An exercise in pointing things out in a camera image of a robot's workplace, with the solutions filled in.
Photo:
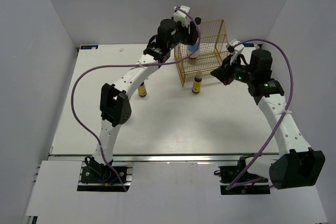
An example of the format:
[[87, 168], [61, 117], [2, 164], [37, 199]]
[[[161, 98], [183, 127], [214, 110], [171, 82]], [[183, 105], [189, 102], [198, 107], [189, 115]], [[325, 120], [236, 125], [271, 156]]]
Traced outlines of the dark sauce bottle red label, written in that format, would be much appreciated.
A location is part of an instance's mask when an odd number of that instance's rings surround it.
[[199, 53], [198, 46], [199, 34], [193, 22], [189, 23], [188, 27], [188, 43], [187, 43], [187, 55], [190, 59], [196, 59]]

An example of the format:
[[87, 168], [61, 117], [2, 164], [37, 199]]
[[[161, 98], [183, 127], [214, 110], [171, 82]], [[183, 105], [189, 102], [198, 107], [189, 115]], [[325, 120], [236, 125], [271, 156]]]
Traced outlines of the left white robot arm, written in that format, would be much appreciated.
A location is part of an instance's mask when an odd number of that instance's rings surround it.
[[110, 178], [109, 165], [113, 161], [114, 145], [122, 124], [131, 116], [130, 99], [132, 95], [146, 78], [169, 59], [171, 50], [176, 45], [179, 43], [192, 46], [196, 44], [199, 38], [196, 27], [201, 21], [201, 18], [197, 17], [187, 27], [183, 27], [180, 21], [162, 20], [156, 35], [149, 40], [138, 64], [115, 83], [106, 83], [102, 86], [100, 142], [93, 155], [85, 158], [86, 165], [98, 181], [104, 182]]

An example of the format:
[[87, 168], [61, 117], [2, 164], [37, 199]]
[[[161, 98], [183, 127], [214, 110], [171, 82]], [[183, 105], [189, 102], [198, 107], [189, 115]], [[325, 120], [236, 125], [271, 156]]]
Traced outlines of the white jar blue label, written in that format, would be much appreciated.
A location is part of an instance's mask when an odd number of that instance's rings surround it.
[[197, 58], [200, 55], [199, 45], [198, 44], [187, 45], [187, 55], [190, 58]]

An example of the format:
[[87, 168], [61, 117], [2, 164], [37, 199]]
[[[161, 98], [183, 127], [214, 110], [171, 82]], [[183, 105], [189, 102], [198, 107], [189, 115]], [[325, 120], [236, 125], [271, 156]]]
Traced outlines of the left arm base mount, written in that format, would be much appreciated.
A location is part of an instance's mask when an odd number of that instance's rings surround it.
[[93, 157], [86, 156], [80, 170], [77, 191], [125, 193], [132, 182], [133, 168], [98, 163]]

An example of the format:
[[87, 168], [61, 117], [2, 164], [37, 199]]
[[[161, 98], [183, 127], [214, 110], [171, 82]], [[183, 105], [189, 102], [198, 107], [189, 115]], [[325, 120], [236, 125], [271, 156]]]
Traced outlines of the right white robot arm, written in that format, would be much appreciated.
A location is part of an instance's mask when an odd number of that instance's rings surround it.
[[262, 146], [255, 156], [241, 157], [237, 166], [237, 176], [227, 186], [230, 190], [242, 186], [255, 175], [266, 178], [276, 189], [307, 187], [316, 184], [325, 163], [322, 151], [315, 151], [299, 131], [287, 109], [289, 100], [285, 98], [281, 84], [272, 78], [272, 56], [267, 50], [256, 49], [246, 63], [242, 54], [223, 60], [211, 75], [224, 85], [234, 80], [247, 84], [249, 94], [264, 114], [272, 130], [269, 143], [275, 139], [279, 157], [269, 159], [263, 156]]

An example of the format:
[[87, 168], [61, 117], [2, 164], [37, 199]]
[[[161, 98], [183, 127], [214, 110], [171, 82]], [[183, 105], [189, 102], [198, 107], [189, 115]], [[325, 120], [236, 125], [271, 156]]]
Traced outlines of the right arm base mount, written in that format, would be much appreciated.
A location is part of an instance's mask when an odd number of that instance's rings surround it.
[[243, 185], [226, 190], [226, 187], [246, 167], [246, 159], [252, 155], [241, 156], [236, 165], [219, 166], [214, 175], [219, 177], [221, 195], [269, 195], [268, 179], [261, 179], [258, 175], [246, 172], [237, 183]]

